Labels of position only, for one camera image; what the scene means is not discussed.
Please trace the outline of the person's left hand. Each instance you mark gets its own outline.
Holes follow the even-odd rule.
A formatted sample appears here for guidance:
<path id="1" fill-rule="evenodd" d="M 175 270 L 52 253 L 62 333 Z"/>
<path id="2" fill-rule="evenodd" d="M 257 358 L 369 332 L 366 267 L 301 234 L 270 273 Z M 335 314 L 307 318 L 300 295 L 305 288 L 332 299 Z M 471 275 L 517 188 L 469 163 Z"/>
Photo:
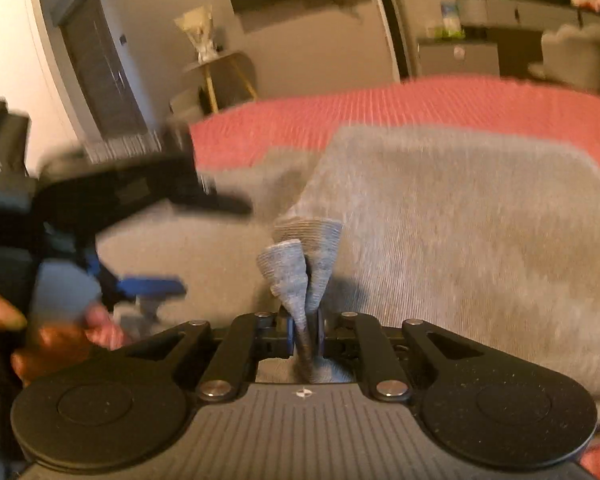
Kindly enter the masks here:
<path id="1" fill-rule="evenodd" d="M 27 327 L 24 315 L 0 295 L 0 330 Z M 41 326 L 22 349 L 10 357 L 16 376 L 27 386 L 88 359 L 96 347 L 114 351 L 131 342 L 123 328 L 101 304 L 90 304 L 79 321 Z"/>

